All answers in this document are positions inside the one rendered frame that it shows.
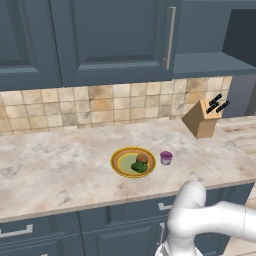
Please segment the yellow rimmed round plate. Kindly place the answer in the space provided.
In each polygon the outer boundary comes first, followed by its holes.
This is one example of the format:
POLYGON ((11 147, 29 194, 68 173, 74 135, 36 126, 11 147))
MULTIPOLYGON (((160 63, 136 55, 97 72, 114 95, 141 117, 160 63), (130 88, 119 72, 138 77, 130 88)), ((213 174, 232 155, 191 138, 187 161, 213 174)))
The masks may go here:
POLYGON ((121 176, 127 178, 141 178, 149 175, 154 170, 156 166, 156 159, 150 151, 144 148, 129 146, 117 150, 112 155, 110 164, 112 169, 121 176), (148 169, 144 173, 138 173, 131 169, 131 165, 137 162, 136 157, 141 153, 146 154, 148 157, 148 169))

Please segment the green avocado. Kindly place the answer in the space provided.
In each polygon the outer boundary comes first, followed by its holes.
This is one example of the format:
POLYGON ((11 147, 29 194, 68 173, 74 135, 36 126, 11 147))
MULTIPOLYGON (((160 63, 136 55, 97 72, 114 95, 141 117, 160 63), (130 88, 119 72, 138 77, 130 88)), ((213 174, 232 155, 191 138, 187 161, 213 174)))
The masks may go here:
POLYGON ((131 169, 138 173, 144 173, 148 169, 148 164, 145 162, 135 162, 131 165, 131 169))

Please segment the purple lidded jam jar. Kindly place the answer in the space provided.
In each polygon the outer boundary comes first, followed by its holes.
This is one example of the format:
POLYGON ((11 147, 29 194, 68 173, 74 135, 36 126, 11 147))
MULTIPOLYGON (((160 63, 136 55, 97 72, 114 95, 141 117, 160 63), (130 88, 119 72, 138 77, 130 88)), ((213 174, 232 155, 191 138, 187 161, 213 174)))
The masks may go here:
POLYGON ((169 151, 163 151, 160 153, 161 163, 163 165, 169 165, 172 161, 173 154, 169 151))

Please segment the blue-grey upper cabinet door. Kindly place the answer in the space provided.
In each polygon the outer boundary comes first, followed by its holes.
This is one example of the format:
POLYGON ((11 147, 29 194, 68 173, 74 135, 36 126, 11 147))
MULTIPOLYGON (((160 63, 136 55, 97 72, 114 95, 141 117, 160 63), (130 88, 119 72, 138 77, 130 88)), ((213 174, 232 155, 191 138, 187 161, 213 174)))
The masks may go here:
POLYGON ((62 82, 93 86, 173 78, 181 0, 50 0, 62 82), (170 69, 166 12, 176 8, 170 69))
POLYGON ((60 86, 50 0, 0 0, 0 91, 60 86))

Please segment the blue-grey upper corner cabinet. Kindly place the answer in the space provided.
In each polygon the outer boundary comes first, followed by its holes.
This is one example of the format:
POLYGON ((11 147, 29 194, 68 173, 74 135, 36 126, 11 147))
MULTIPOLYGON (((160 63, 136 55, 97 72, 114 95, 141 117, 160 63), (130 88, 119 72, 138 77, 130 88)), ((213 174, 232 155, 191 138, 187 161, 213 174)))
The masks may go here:
POLYGON ((256 74, 256 0, 182 0, 173 77, 256 74))

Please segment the wooden knife block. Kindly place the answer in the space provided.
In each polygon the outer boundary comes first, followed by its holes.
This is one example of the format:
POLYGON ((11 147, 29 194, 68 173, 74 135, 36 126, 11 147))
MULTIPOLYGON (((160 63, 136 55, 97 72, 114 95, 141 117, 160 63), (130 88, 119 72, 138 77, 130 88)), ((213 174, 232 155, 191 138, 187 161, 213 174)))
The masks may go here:
POLYGON ((222 118, 222 113, 213 110, 206 113, 210 107, 210 100, 200 100, 182 118, 183 123, 197 138, 211 138, 218 120, 222 118))

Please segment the blue-grey drawer front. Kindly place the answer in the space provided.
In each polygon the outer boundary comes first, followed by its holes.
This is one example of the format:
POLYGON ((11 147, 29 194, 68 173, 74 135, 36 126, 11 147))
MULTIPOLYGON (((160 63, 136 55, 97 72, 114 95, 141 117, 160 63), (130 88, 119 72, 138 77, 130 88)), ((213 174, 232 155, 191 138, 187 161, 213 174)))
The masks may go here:
POLYGON ((83 210, 79 212, 81 228, 83 232, 89 232, 127 222, 166 216, 169 210, 160 211, 158 203, 172 205, 174 199, 174 196, 170 196, 83 210))
POLYGON ((0 223, 0 245, 79 233, 76 212, 44 216, 0 223))

